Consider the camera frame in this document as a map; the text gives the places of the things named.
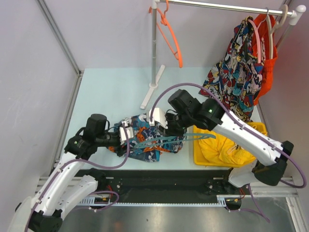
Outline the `teal plastic hanger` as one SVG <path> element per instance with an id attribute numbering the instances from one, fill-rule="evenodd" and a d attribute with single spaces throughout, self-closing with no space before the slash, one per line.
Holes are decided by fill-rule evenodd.
<path id="1" fill-rule="evenodd" d="M 152 147 L 156 145 L 172 144 L 177 142 L 186 142 L 194 140 L 204 140 L 204 139 L 216 139 L 216 136 L 209 133 L 185 133 L 183 136 L 168 136 L 168 137 L 158 137 L 134 145 L 134 148 L 145 148 Z"/>

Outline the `orange blue patterned shorts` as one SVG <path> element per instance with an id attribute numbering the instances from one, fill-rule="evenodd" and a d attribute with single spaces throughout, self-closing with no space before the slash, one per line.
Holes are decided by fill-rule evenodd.
<path id="1" fill-rule="evenodd" d="M 162 153 L 176 154 L 183 148 L 185 136 L 163 136 L 158 126 L 149 125 L 146 114 L 125 118 L 125 122 L 129 123 L 133 132 L 133 137 L 129 139 L 129 158 L 158 162 Z"/>

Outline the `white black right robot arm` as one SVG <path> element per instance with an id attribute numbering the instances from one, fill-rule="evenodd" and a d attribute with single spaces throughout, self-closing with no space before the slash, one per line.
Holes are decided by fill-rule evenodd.
<path id="1" fill-rule="evenodd" d="M 280 182 L 287 167 L 287 158 L 281 152 L 291 155 L 294 148 L 291 142 L 279 142 L 263 135 L 231 111 L 225 112 L 215 99 L 200 103 L 186 90 L 179 89 L 169 97 L 168 103 L 177 113 L 167 115 L 170 135 L 195 125 L 223 135 L 256 158 L 256 162 L 251 161 L 230 172 L 228 179 L 223 181 L 226 193 L 234 194 L 240 187 L 255 181 L 269 186 Z"/>

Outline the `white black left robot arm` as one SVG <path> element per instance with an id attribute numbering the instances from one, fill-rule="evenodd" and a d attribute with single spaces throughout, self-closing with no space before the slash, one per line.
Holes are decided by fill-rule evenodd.
<path id="1" fill-rule="evenodd" d="M 57 232 L 67 215 L 85 197 L 102 194 L 108 203 L 105 208 L 113 205 L 113 196 L 119 199 L 118 193 L 108 187 L 102 172 L 109 167 L 95 164 L 89 158 L 99 147 L 129 144 L 133 130 L 128 119 L 123 120 L 115 132 L 109 132 L 106 123 L 106 116 L 92 114 L 86 126 L 68 140 L 64 154 L 42 188 L 16 207 L 8 231 Z"/>

